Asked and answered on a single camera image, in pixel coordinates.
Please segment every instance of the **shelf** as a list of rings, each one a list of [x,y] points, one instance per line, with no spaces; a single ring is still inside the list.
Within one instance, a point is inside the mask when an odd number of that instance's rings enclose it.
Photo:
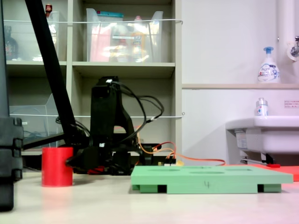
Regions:
[[[40,151],[30,151],[30,150],[26,150],[26,151],[22,151],[21,155],[42,155],[42,150]]]
[[[46,77],[43,62],[35,61],[7,61],[7,73],[9,77]],[[66,62],[60,62],[63,76],[66,76]]]
[[[182,84],[182,89],[299,89],[299,84]]]
[[[109,5],[171,5],[171,0],[83,0],[83,2]]]
[[[175,63],[73,62],[73,67],[81,76],[89,78],[170,78]]]
[[[156,153],[154,154],[154,156],[168,156],[170,153],[169,152],[160,152],[160,153]],[[39,150],[39,151],[30,151],[30,150],[26,150],[26,151],[22,151],[21,152],[22,155],[41,155],[42,154],[42,150]],[[138,153],[136,152],[131,152],[131,156],[139,156]]]

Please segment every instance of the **green block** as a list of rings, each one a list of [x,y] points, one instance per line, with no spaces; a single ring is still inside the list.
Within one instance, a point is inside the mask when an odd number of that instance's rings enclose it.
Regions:
[[[264,192],[281,192],[281,184],[264,184]]]
[[[264,192],[281,192],[281,184],[293,183],[293,176],[252,166],[136,166],[131,183],[141,193],[257,193],[258,185]]]
[[[158,185],[140,185],[140,193],[158,193]]]
[[[140,186],[139,185],[132,185],[132,190],[140,190]]]

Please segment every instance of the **black stand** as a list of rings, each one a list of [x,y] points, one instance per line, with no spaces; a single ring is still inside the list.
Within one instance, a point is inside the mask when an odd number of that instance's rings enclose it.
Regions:
[[[21,119],[9,117],[3,8],[0,0],[0,211],[14,207],[14,182],[22,178]]]

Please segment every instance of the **white table surface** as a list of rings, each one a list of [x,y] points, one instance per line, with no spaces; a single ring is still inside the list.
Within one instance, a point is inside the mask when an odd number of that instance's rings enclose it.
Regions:
[[[41,173],[15,184],[15,209],[0,224],[299,224],[299,182],[282,193],[167,195],[130,190],[129,176],[74,175],[42,188]]]

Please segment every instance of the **red cup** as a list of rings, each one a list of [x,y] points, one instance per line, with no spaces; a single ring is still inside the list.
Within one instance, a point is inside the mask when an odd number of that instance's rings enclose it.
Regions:
[[[73,170],[65,164],[71,156],[73,156],[72,147],[43,148],[43,187],[67,187],[73,184]]]

